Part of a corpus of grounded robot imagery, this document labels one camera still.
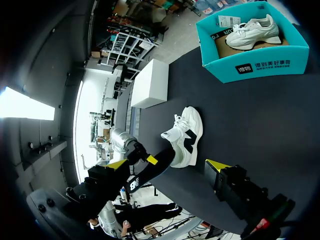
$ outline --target person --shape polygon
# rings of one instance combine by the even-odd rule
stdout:
[[[125,237],[128,232],[143,230],[147,225],[159,222],[163,219],[172,219],[180,215],[182,207],[175,203],[153,204],[149,206],[126,209],[115,214],[116,221],[122,225],[121,236]],[[88,221],[95,229],[99,225],[97,218]]]

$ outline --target white sneaker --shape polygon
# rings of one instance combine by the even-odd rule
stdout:
[[[185,107],[182,115],[174,115],[174,125],[170,130],[163,132],[161,137],[167,139],[175,156],[171,163],[173,168],[184,168],[188,165],[196,165],[197,144],[203,134],[201,117],[192,106]]]
[[[225,43],[233,49],[251,50],[258,41],[281,44],[278,35],[278,25],[267,14],[266,18],[252,18],[248,23],[235,24],[233,32],[226,37]]]

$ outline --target shoe box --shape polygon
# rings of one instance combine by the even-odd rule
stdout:
[[[278,25],[281,44],[258,41],[251,50],[236,50],[226,44],[227,35],[232,33],[231,23],[264,19],[267,14]],[[226,8],[197,22],[196,28],[202,66],[223,83],[305,72],[308,44],[289,20],[265,1]]]

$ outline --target white box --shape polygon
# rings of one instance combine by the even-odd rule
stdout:
[[[146,109],[167,101],[169,64],[152,59],[135,77],[131,107]]]

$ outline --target shoe sole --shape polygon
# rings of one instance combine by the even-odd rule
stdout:
[[[278,36],[271,36],[271,37],[265,37],[265,38],[258,38],[257,40],[255,40],[254,42],[248,44],[248,45],[244,45],[244,46],[230,46],[233,49],[237,49],[237,50],[251,50],[254,48],[256,42],[266,42],[268,44],[281,44],[281,40]]]
[[[197,156],[198,156],[198,148],[197,148],[197,146],[198,146],[198,142],[199,142],[200,138],[203,135],[204,128],[203,128],[202,119],[200,117],[199,112],[192,106],[189,106],[188,108],[191,108],[191,111],[193,113],[192,115],[195,117],[195,120],[199,123],[199,132],[197,133],[194,145],[192,145],[193,150],[192,150],[192,154],[191,154],[190,161],[189,161],[189,164],[188,164],[188,165],[191,165],[191,166],[195,166],[196,163],[197,163]]]

